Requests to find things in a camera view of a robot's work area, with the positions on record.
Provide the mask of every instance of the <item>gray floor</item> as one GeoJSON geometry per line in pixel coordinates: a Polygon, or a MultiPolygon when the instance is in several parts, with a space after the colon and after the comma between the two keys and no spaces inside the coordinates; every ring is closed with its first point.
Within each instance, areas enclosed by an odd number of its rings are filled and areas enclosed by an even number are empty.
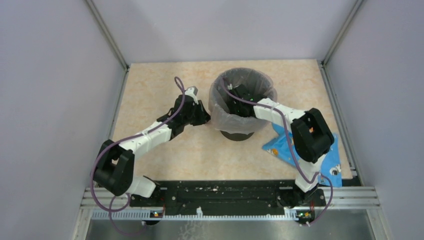
{"type": "MultiPolygon", "coordinates": [[[[126,232],[141,229],[138,221],[118,220],[126,232]]],[[[87,240],[372,240],[365,210],[329,210],[315,225],[293,221],[162,221],[138,237],[122,236],[108,220],[92,220],[87,240]]]]}

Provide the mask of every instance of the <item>white plastic part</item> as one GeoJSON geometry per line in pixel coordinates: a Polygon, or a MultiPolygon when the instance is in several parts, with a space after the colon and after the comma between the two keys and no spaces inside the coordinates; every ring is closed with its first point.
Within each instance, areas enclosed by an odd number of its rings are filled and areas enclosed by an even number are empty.
{"type": "Polygon", "coordinates": [[[305,115],[304,110],[298,110],[288,106],[284,106],[283,104],[275,102],[269,98],[264,98],[258,101],[257,103],[267,105],[272,108],[272,109],[269,109],[263,106],[254,106],[253,110],[257,119],[267,120],[273,124],[277,124],[283,127],[284,123],[283,123],[283,119],[281,115],[274,110],[274,109],[278,109],[284,114],[285,120],[287,122],[287,130],[289,132],[292,131],[290,124],[293,122],[293,120],[299,119],[300,117],[305,115]]]}
{"type": "Polygon", "coordinates": [[[171,129],[168,128],[168,125],[163,125],[159,129],[147,134],[147,132],[161,124],[160,122],[154,122],[148,128],[143,131],[137,132],[135,135],[144,133],[143,136],[133,138],[127,141],[123,141],[119,144],[122,148],[126,150],[132,150],[134,153],[134,160],[137,161],[141,156],[150,151],[152,148],[156,147],[159,144],[168,142],[171,139],[171,129]]]}
{"type": "Polygon", "coordinates": [[[126,193],[137,194],[145,198],[150,198],[155,188],[156,184],[150,179],[147,179],[144,176],[134,176],[131,186],[129,186],[126,193]]]}
{"type": "MultiPolygon", "coordinates": [[[[307,162],[303,159],[299,159],[299,167],[302,169],[303,174],[306,176],[306,178],[310,181],[314,177],[316,172],[321,171],[321,165],[323,164],[324,159],[326,158],[326,154],[320,156],[316,163],[307,162]]],[[[300,175],[300,173],[297,174],[296,180],[294,183],[303,191],[307,192],[311,189],[313,189],[318,184],[318,179],[320,179],[320,176],[316,176],[315,181],[313,183],[307,183],[305,179],[300,175]]]]}
{"type": "Polygon", "coordinates": [[[198,89],[195,86],[191,86],[185,90],[185,95],[192,97],[194,99],[194,102],[196,104],[199,104],[197,94],[198,94],[198,89]]]}

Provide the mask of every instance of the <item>gray wall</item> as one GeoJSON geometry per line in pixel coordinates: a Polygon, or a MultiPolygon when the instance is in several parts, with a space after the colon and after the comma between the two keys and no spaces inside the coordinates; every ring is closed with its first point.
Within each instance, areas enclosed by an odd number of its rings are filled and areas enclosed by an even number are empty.
{"type": "Polygon", "coordinates": [[[94,0],[128,63],[323,59],[355,0],[94,0]]]}
{"type": "Polygon", "coordinates": [[[0,239],[72,235],[123,70],[82,0],[0,3],[0,239]]]}
{"type": "Polygon", "coordinates": [[[424,1],[367,1],[329,64],[365,183],[395,239],[422,239],[424,1]]]}

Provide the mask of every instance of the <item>marble pattern surface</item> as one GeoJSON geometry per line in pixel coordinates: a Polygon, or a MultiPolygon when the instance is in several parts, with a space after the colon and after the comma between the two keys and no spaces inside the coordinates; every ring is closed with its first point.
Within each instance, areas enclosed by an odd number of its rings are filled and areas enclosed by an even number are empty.
{"type": "MultiPolygon", "coordinates": [[[[339,133],[334,113],[314,59],[133,63],[125,85],[113,140],[133,135],[164,115],[186,88],[196,86],[207,110],[209,89],[225,70],[245,67],[261,71],[274,82],[278,102],[295,109],[319,109],[332,132],[339,133]]],[[[184,132],[135,162],[135,174],[155,180],[269,180],[294,179],[297,170],[262,145],[276,137],[271,124],[241,142],[226,139],[210,124],[187,126],[184,132]]],[[[342,177],[351,179],[346,152],[338,143],[342,177]]]]}

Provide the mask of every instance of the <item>plastic bag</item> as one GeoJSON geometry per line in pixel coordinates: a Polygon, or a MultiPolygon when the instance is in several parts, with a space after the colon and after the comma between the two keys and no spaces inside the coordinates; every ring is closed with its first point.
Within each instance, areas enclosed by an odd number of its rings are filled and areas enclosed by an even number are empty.
{"type": "Polygon", "coordinates": [[[221,73],[209,90],[210,122],[216,130],[229,134],[251,134],[263,129],[269,123],[266,120],[229,114],[226,102],[232,98],[223,89],[222,78],[234,88],[243,84],[250,94],[261,94],[277,101],[277,91],[273,88],[271,78],[251,68],[232,68],[221,73]]]}

